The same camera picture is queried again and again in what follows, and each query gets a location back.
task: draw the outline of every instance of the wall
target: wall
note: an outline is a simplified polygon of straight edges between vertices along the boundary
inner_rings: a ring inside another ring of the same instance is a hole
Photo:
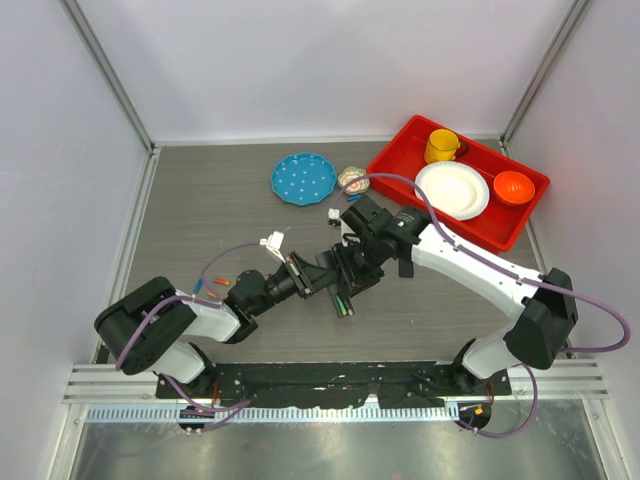
[[[81,0],[155,140],[501,133],[571,0]]]
[[[635,446],[640,417],[629,412],[640,394],[639,15],[635,0],[594,2],[512,144],[517,159],[551,178],[533,216],[547,263],[571,272],[576,290],[617,306],[631,321],[628,347],[599,355],[598,363]],[[607,315],[584,306],[580,314],[576,343],[620,338]]]
[[[60,4],[0,3],[0,465],[44,478],[144,152]]]

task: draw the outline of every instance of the yellow cup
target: yellow cup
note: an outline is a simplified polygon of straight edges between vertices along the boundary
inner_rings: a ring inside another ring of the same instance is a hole
[[[455,160],[456,152],[461,147],[464,148],[464,151],[458,153],[458,157],[467,153],[468,145],[460,142],[458,136],[451,130],[439,128],[438,130],[431,132],[431,135],[429,135],[427,148],[424,151],[424,160],[427,163]]]

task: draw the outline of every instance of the orange bowl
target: orange bowl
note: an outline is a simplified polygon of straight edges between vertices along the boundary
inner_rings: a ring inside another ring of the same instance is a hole
[[[511,170],[493,179],[493,190],[502,203],[512,207],[529,203],[536,194],[536,187],[529,177]]]

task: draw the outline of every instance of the blue plate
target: blue plate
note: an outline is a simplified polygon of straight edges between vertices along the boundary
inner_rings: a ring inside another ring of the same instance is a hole
[[[273,191],[285,202],[311,205],[325,199],[336,186],[336,170],[317,153],[296,153],[280,161],[271,174]]]

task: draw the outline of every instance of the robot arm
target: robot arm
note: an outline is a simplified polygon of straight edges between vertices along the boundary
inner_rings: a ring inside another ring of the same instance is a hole
[[[507,325],[492,335],[473,339],[454,361],[453,380],[465,391],[486,381],[495,372],[520,363],[549,368],[577,321],[575,301],[511,280],[471,259],[450,245],[436,231],[429,216],[407,207],[393,216],[363,196],[340,217],[330,212],[330,224],[339,220],[353,233],[343,242],[316,255],[316,264],[295,252],[279,252],[281,234],[261,242],[281,264],[264,277],[256,270],[242,272],[219,308],[182,302],[158,312],[123,364],[126,374],[150,370],[176,378],[198,389],[210,383],[209,360],[183,335],[238,343],[257,328],[255,317],[297,294],[308,298],[326,289],[339,317],[354,313],[350,298],[377,284],[384,276],[381,265],[397,259],[401,277],[413,277],[413,265],[431,268],[453,278],[496,305],[508,317]],[[571,289],[563,272],[553,269],[546,277],[535,270],[506,262],[479,247],[450,235],[484,258],[512,269],[520,278],[542,278]],[[95,328],[115,356],[119,356],[146,313],[160,301],[184,295],[164,277],[157,277],[105,310]]]

